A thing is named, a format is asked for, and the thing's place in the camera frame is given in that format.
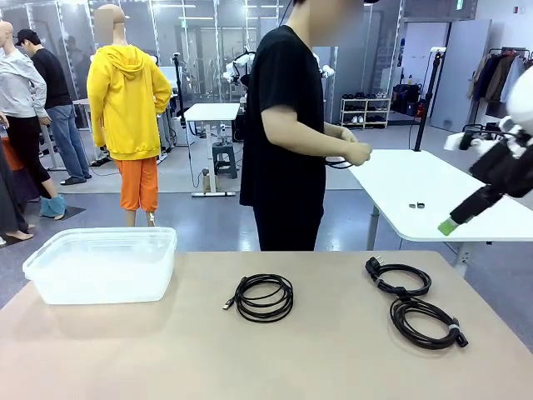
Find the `coiled black cable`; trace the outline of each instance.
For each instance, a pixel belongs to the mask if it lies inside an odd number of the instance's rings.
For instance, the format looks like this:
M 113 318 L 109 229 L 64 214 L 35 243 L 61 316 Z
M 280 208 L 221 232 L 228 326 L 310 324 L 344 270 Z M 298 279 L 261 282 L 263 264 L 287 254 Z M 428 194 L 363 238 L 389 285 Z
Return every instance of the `coiled black cable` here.
M 277 289 L 267 294 L 266 296 L 247 297 L 246 292 L 251 288 L 259 285 L 277 285 Z M 257 302 L 258 300 L 265 300 L 272 298 L 278 293 L 279 298 L 272 302 Z M 237 305 L 237 311 L 248 321 L 253 323 L 275 323 L 285 318 L 292 310 L 294 305 L 294 293 L 292 290 L 292 283 L 276 274 L 260 273 L 252 275 L 251 277 L 244 277 L 235 290 L 235 295 L 230 298 L 223 309 L 229 309 L 233 303 Z M 260 312 L 265 308 L 275 308 L 271 311 Z
M 457 321 L 456 318 L 450 317 L 433 304 L 429 304 L 418 298 L 398 298 L 391 304 L 389 312 L 391 314 L 392 323 L 394 323 L 394 326 L 400 331 L 404 338 L 420 348 L 441 350 L 453 346 L 454 343 L 457 343 L 460 348 L 463 348 L 468 344 L 465 335 L 463 335 L 459 328 L 459 321 Z M 437 319 L 444 323 L 450 332 L 440 339 L 426 336 L 418 332 L 407 322 L 406 315 L 408 313 L 425 314 Z
M 421 271 L 420 269 L 411 267 L 410 265 L 405 264 L 386 264 L 381 265 L 379 260 L 375 257 L 372 257 L 366 262 L 365 265 L 366 271 L 370 274 L 372 280 L 376 283 L 377 288 L 383 292 L 390 294 L 395 294 L 399 298 L 412 298 L 414 296 L 424 296 L 427 294 L 431 287 L 431 278 L 430 276 Z M 407 290 L 402 286 L 394 287 L 390 284 L 383 281 L 380 276 L 383 273 L 388 273 L 390 271 L 403 271 L 406 273 L 411 273 L 416 275 L 423 282 L 423 286 L 420 289 Z

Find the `door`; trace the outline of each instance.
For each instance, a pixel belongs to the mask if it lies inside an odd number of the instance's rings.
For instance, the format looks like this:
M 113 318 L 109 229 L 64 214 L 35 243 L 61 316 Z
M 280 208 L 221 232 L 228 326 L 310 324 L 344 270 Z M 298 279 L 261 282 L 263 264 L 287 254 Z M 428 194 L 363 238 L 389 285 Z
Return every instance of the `door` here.
M 468 98 L 468 90 L 472 76 L 486 54 L 490 30 L 491 20 L 451 24 L 431 126 L 461 132 L 469 123 L 473 102 Z

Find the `plastic container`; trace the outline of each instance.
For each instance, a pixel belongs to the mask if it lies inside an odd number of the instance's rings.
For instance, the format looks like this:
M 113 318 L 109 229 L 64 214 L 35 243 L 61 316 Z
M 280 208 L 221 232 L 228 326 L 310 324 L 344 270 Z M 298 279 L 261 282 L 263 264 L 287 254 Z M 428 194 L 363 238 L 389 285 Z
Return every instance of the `plastic container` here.
M 169 227 L 69 229 L 22 270 L 48 304 L 155 302 L 170 282 L 176 245 Z

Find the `person's arm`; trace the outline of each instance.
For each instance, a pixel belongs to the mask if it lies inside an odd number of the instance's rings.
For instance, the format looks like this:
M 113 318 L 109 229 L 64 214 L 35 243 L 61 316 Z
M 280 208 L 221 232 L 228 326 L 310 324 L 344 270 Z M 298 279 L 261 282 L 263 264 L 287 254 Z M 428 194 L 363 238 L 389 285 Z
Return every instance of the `person's arm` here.
M 350 129 L 347 127 L 338 127 L 337 125 L 331 125 L 330 123 L 324 122 L 324 133 L 327 136 L 333 138 L 341 139 L 346 142 L 357 143 L 356 135 L 354 135 Z
M 47 102 L 47 84 L 42 79 L 42 76 L 37 72 L 32 60 L 27 57 L 21 57 L 17 60 L 17 70 L 25 77 L 35 88 L 35 93 L 32 95 L 33 108 L 38 118 L 49 119 L 47 112 L 44 110 L 44 105 Z
M 9 128 L 9 121 L 6 118 L 6 114 L 0 111 L 0 123 L 3 123 L 6 128 Z
M 266 139 L 291 152 L 318 157 L 344 157 L 361 165 L 370 157 L 370 147 L 350 143 L 318 132 L 298 122 L 296 108 L 302 88 L 302 61 L 305 54 L 287 42 L 269 49 L 257 72 L 259 107 Z
M 87 97 L 91 108 L 92 136 L 97 147 L 106 144 L 102 133 L 103 99 L 110 82 L 109 66 L 101 59 L 101 55 L 96 53 L 87 76 Z
M 156 113 L 160 114 L 167 108 L 172 95 L 172 86 L 161 72 L 161 69 L 150 58 L 152 71 L 152 92 L 155 98 Z

